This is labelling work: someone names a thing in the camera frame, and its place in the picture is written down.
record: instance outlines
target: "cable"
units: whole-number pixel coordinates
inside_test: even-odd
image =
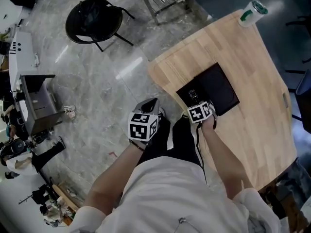
[[[198,149],[198,152],[199,152],[199,155],[200,155],[200,158],[201,158],[201,161],[202,161],[202,170],[203,170],[203,173],[204,173],[204,177],[205,177],[205,182],[207,184],[207,180],[206,180],[206,175],[205,175],[205,170],[204,170],[204,160],[203,160],[203,157],[202,157],[202,154],[201,154],[201,151],[200,151],[200,148],[199,148],[199,141],[200,141],[200,137],[199,137],[199,128],[202,126],[202,123],[199,122],[198,126],[196,127],[196,148]]]

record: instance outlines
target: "sneaker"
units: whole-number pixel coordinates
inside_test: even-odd
[[[159,108],[159,117],[165,117],[165,110],[162,108],[162,107],[160,107]]]
[[[58,142],[60,142],[64,146],[64,148],[66,148],[63,138],[61,138],[60,136],[58,137]]]
[[[183,112],[181,113],[180,117],[181,117],[181,118],[183,117],[183,118],[189,119],[188,111],[183,111]]]

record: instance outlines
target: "wooden tabletop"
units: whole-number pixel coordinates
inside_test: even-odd
[[[238,24],[241,13],[229,14],[179,42],[151,62],[149,74],[186,110],[176,91],[219,63],[240,104],[218,117],[216,132],[242,161],[259,190],[296,158],[292,108],[287,86],[257,27]],[[200,139],[205,162],[215,168],[202,135]]]
[[[55,185],[53,184],[53,190],[58,194],[58,196],[62,197],[64,199],[64,201],[66,202],[66,204],[75,212],[77,212],[79,210],[79,205],[77,203],[75,203],[71,196],[64,190],[62,190],[60,188],[60,185]]]

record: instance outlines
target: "equipment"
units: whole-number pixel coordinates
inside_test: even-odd
[[[201,122],[208,119],[212,112],[209,109],[207,102],[202,102],[199,105],[188,108],[188,114],[192,123]]]
[[[158,129],[158,99],[147,99],[139,103],[128,119],[128,137],[133,140],[149,141]]]
[[[9,156],[13,158],[15,156],[20,155],[23,152],[26,152],[27,148],[21,139],[15,139],[9,143],[6,143],[2,149],[0,150],[0,156]]]
[[[37,74],[35,54],[30,33],[17,31],[9,50],[11,90],[16,90],[16,82],[21,75]]]
[[[177,91],[188,107],[202,101],[211,101],[216,115],[221,116],[240,103],[228,78],[218,63],[215,63]]]

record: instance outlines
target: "small box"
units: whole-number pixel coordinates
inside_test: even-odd
[[[133,140],[149,141],[157,132],[158,116],[131,112],[127,125],[128,137]]]
[[[192,123],[196,123],[208,119],[212,112],[209,109],[208,103],[203,102],[188,108],[188,114]]]

